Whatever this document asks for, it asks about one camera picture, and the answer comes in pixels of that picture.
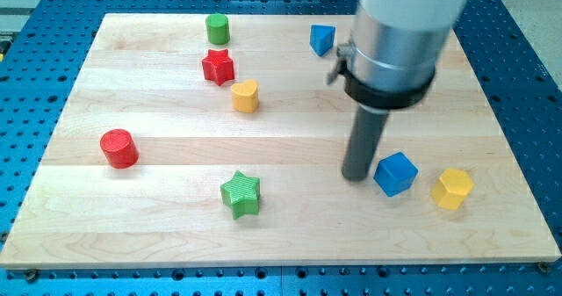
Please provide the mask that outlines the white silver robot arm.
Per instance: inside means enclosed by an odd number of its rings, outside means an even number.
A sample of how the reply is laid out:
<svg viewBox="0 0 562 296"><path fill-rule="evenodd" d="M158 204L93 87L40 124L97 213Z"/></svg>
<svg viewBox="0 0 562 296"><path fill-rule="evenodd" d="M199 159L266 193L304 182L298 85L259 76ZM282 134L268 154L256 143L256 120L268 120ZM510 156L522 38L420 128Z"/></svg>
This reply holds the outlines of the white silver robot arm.
<svg viewBox="0 0 562 296"><path fill-rule="evenodd" d="M327 82L344 79L357 112L342 163L342 175L361 181L390 111L423 100L436 63L467 0L358 0L347 42Z"/></svg>

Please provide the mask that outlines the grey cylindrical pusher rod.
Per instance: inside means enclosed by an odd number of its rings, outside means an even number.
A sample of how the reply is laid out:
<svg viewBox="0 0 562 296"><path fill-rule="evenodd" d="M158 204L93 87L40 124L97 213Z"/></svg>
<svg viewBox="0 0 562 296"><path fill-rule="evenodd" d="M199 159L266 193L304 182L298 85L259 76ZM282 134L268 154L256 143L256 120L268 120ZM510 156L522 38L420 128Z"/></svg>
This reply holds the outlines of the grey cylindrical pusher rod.
<svg viewBox="0 0 562 296"><path fill-rule="evenodd" d="M359 105L342 163L342 175L349 181L366 179L388 118L388 111Z"/></svg>

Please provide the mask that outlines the black clamp ring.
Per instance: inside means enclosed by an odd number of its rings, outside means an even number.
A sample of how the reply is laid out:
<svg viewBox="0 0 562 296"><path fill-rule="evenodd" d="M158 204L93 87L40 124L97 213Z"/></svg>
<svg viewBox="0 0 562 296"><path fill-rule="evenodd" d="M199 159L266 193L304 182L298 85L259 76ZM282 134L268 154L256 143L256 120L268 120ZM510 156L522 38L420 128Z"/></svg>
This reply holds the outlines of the black clamp ring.
<svg viewBox="0 0 562 296"><path fill-rule="evenodd" d="M338 45L337 61L327 74L326 85L343 76L344 92L367 109L398 110L416 105L424 99L436 75L435 62L428 67L402 68L361 54L352 43ZM357 57L363 66L353 70L351 63Z"/></svg>

